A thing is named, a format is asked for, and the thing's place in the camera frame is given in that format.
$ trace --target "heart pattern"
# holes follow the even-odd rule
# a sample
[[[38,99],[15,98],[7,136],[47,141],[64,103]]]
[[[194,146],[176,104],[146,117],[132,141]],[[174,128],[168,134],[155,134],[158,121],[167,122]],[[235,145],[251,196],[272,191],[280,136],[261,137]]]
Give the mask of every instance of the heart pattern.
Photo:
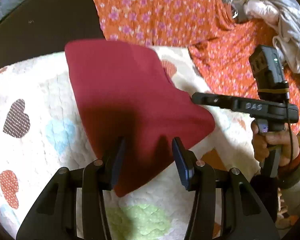
[[[168,60],[162,60],[161,61],[162,68],[168,75],[168,77],[172,78],[173,75],[177,72],[177,67],[170,61]]]
[[[17,209],[19,201],[16,193],[19,191],[19,184],[17,176],[13,171],[6,170],[0,174],[0,187],[9,206]]]
[[[221,229],[221,226],[218,223],[214,222],[213,235],[212,235],[213,238],[215,238],[218,235],[218,233],[220,232],[220,229]]]
[[[24,113],[25,105],[23,99],[18,99],[12,104],[3,126],[4,133],[21,138],[29,131],[30,120],[29,116]]]
[[[5,72],[5,71],[7,70],[7,68],[8,68],[8,67],[3,67],[3,68],[1,68],[1,69],[0,69],[0,74],[3,73],[3,72]]]
[[[242,118],[237,118],[237,122],[240,124],[240,126],[244,129],[247,130],[246,123]]]
[[[73,122],[68,118],[62,120],[52,119],[46,125],[45,130],[49,143],[53,145],[59,155],[63,154],[74,142],[76,129]]]

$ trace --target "red cloth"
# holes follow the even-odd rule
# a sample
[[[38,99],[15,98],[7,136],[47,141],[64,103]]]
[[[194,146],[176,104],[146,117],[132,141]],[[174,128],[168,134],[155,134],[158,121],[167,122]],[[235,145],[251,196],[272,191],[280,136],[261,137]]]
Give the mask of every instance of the red cloth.
[[[127,151],[115,192],[141,187],[173,162],[171,141],[190,148],[215,127],[212,115],[174,87],[157,54],[121,41],[66,45],[75,100],[94,153],[100,158],[118,136]]]
[[[282,166],[278,168],[278,175],[279,177],[282,177],[284,175],[289,174],[290,172],[293,172],[300,164],[300,151],[298,154],[298,157],[295,158],[291,163],[289,163],[286,166]]]

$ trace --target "orange heart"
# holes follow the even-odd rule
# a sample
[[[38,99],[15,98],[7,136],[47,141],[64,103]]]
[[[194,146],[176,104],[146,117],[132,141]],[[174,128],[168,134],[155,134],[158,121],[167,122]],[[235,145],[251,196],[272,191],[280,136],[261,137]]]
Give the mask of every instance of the orange heart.
[[[225,165],[223,164],[217,150],[213,148],[211,151],[206,152],[201,160],[209,164],[214,169],[219,169],[222,171],[227,171]]]
[[[212,236],[216,237],[218,235],[220,229],[221,229],[221,226],[218,223],[214,222],[213,235]]]
[[[162,60],[161,61],[162,68],[166,72],[166,74],[172,78],[173,75],[177,72],[177,67],[170,61],[168,60]]]
[[[16,193],[19,191],[19,184],[17,176],[13,173],[13,171],[7,170],[0,174],[0,186],[4,198],[8,202],[9,206],[17,209],[19,207],[19,201]]]

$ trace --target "blanket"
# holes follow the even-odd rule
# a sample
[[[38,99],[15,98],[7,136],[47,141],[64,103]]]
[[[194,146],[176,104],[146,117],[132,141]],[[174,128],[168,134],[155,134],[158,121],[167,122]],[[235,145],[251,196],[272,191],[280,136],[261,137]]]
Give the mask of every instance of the blanket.
[[[178,89],[189,95],[210,90],[186,48],[153,49]],[[207,163],[219,159],[218,165],[227,170],[238,167],[250,180],[259,169],[251,145],[252,118],[217,107],[207,109],[216,127],[191,150]],[[64,52],[0,69],[0,223],[13,237],[60,167],[82,168],[95,158],[74,100]],[[77,232],[82,237],[80,190],[77,195]],[[221,222],[217,196],[216,225]],[[184,189],[172,163],[124,197],[111,191],[104,192],[104,198],[113,239],[170,240],[184,238],[194,192]]]

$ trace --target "sleeve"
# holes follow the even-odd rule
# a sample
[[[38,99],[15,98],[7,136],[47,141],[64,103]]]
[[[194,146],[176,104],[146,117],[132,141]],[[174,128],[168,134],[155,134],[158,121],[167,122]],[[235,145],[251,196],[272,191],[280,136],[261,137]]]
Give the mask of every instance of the sleeve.
[[[300,215],[300,164],[291,173],[279,177],[282,197],[290,215]]]

